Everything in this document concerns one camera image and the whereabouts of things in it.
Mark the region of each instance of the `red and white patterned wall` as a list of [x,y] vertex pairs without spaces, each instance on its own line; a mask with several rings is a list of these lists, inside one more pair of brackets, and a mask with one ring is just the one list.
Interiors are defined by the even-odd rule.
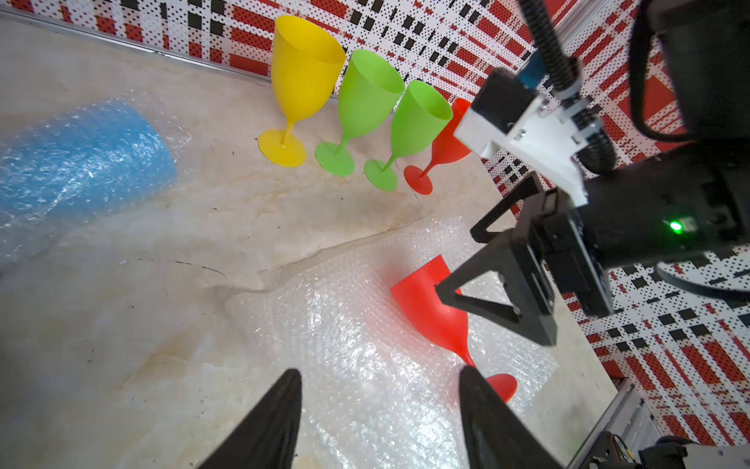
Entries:
[[[553,22],[576,1],[546,0]],[[329,30],[348,56],[358,48],[374,50],[407,82],[424,80],[450,101],[471,101],[493,67],[517,71],[534,51],[515,0],[0,0],[0,5],[262,75],[269,74],[275,20],[295,14]],[[673,146],[640,135],[629,116],[627,54],[637,7],[633,0],[609,2],[566,46],[583,62],[583,94],[615,143],[618,165]],[[550,86],[542,83],[539,91],[554,104]],[[658,47],[650,59],[645,112],[656,130],[683,131]],[[503,194],[529,171],[504,152],[483,162]],[[693,281],[750,288],[745,248],[706,253],[672,268]],[[574,297],[565,299],[610,375],[638,384],[667,433],[706,444],[748,443],[748,305],[683,293],[660,281],[648,265],[615,269],[610,280],[613,316],[589,319]]]

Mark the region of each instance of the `table surface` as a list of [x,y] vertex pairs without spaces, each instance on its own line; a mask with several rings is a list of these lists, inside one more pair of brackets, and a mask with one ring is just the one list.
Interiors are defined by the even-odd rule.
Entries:
[[[193,137],[183,163],[196,174],[0,277],[0,440],[13,467],[202,460],[272,382],[248,362],[227,285],[261,290],[264,271],[425,217],[479,219],[500,199],[475,155],[436,168],[434,193],[415,194],[401,171],[428,151],[397,163],[398,190],[378,191],[361,168],[387,159],[388,125],[350,143],[353,176],[328,174],[311,152],[341,137],[336,100],[295,127],[308,161],[288,169],[257,148],[284,125],[269,83],[6,19],[0,44],[0,128],[146,89]],[[555,318],[559,369],[523,420],[566,464],[616,391],[559,294]],[[195,425],[203,400],[214,417]],[[323,466],[304,443],[298,452],[296,467]]]

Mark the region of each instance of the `yellow wine glass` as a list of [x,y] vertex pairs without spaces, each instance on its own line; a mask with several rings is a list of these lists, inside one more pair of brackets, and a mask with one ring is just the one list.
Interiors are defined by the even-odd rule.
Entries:
[[286,116],[286,130],[260,134],[258,148],[266,158],[285,167],[305,162],[307,152],[292,127],[323,107],[346,60],[344,49],[325,29],[298,17],[276,20],[271,85]]

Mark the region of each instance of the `bubble wrap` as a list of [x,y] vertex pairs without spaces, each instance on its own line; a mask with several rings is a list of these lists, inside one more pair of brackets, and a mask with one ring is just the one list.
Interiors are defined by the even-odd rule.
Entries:
[[[320,262],[276,275],[269,293],[227,304],[275,374],[299,368],[301,434],[328,453],[323,467],[467,467],[458,404],[463,362],[432,345],[399,310],[389,289],[442,254],[455,269],[481,246],[460,218],[421,221]],[[462,287],[509,303],[496,276]],[[521,416],[557,369],[540,346],[469,315],[469,349],[484,376],[519,382],[511,407]]]
[[169,187],[178,175],[173,152],[189,140],[160,101],[131,92],[0,143],[0,269],[62,230]]

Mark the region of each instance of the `wine glass base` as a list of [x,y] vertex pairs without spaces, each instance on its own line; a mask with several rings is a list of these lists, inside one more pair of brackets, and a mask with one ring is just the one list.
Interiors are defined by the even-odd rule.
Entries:
[[372,185],[384,192],[393,192],[398,187],[398,177],[393,168],[383,171],[386,164],[380,160],[369,160],[364,164],[364,174]]
[[281,139],[284,138],[284,131],[265,131],[258,137],[258,148],[263,156],[270,162],[279,166],[294,168],[308,158],[305,146],[299,138],[289,135],[286,139],[286,145],[281,145]]
[[342,149],[336,155],[337,149],[338,145],[335,143],[323,142],[315,148],[315,159],[330,174],[351,176],[354,173],[354,158],[346,149]]
[[406,182],[409,183],[409,187],[414,189],[414,192],[422,195],[432,194],[432,181],[428,175],[422,175],[422,170],[416,166],[407,166],[403,170],[403,177]]
[[495,374],[487,378],[487,382],[506,404],[511,401],[516,391],[518,391],[518,380],[510,374]]

